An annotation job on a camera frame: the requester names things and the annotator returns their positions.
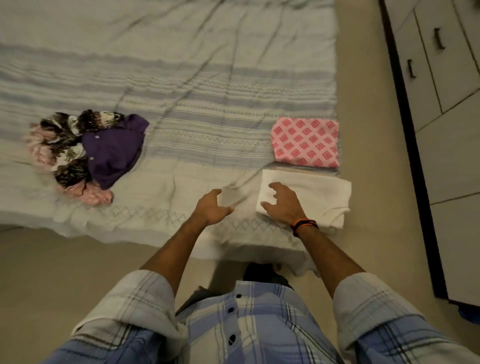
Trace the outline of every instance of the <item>beige floor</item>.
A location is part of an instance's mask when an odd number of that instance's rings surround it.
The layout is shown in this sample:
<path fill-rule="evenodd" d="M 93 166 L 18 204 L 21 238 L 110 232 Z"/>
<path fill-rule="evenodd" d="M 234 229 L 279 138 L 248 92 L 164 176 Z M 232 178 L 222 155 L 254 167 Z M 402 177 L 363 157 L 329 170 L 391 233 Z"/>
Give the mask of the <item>beige floor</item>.
<path fill-rule="evenodd" d="M 342 177 L 353 182 L 352 212 L 338 244 L 436 327 L 480 353 L 480 326 L 433 297 L 377 0 L 337 0 L 337 11 Z M 2 363 L 45 358 L 117 280 L 155 251 L 132 243 L 65 239 L 47 230 L 6 231 L 0 241 Z M 241 270 L 225 265 L 232 275 Z M 191 259 L 176 304 L 198 285 L 208 286 L 215 266 Z M 293 278 L 284 272 L 335 341 L 331 300 L 322 282 L 313 274 Z"/>

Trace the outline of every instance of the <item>black wristband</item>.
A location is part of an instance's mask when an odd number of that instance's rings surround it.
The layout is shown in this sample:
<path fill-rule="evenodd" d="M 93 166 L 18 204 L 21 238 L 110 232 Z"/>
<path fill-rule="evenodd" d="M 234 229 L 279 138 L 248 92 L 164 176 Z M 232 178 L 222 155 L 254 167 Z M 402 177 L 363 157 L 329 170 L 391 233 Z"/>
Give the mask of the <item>black wristband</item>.
<path fill-rule="evenodd" d="M 300 226 L 303 226 L 303 225 L 310 225 L 310 226 L 313 226 L 314 228 L 318 229 L 318 225 L 317 225 L 317 222 L 315 220 L 309 220 L 307 218 L 302 218 L 302 219 L 298 220 L 295 224 L 290 226 L 292 228 L 292 231 L 293 231 L 293 236 L 295 236 L 296 238 L 299 237 L 298 234 L 297 234 L 297 230 L 300 228 Z"/>

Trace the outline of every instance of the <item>bedsheet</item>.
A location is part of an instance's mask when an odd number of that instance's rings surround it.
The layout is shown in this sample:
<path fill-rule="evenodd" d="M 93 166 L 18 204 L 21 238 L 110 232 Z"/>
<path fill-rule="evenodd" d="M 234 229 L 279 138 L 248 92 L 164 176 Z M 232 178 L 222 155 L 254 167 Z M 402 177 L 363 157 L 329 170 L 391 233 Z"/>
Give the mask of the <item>bedsheet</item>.
<path fill-rule="evenodd" d="M 192 256 L 312 267 L 255 213 L 279 116 L 336 117 L 334 0 L 7 0 L 0 3 L 0 223 L 161 246 L 212 188 L 246 200 Z M 54 189 L 21 138 L 55 111 L 137 113 L 141 158 L 88 207 Z"/>

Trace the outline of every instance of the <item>blue plaid shirt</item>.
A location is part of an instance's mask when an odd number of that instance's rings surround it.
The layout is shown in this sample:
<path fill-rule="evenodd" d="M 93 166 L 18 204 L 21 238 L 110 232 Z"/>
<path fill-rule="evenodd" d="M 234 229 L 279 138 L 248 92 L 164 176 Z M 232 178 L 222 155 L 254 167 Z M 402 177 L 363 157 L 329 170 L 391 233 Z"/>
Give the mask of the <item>blue plaid shirt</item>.
<path fill-rule="evenodd" d="M 341 355 L 290 288 L 239 281 L 175 317 L 169 283 L 138 270 L 45 363 L 480 363 L 373 274 L 343 280 L 333 305 Z"/>

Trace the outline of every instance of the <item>folded white towel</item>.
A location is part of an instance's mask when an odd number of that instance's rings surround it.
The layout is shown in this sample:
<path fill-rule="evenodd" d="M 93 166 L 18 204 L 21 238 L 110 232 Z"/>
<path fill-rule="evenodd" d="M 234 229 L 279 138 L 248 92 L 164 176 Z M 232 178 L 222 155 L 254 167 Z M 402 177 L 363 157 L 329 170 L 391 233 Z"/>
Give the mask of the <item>folded white towel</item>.
<path fill-rule="evenodd" d="M 264 215 L 267 212 L 260 205 L 262 201 L 276 204 L 275 191 L 268 187 L 272 182 L 280 182 L 295 191 L 303 211 L 318 226 L 343 228 L 344 214 L 350 211 L 351 182 L 324 175 L 263 170 L 256 211 Z"/>

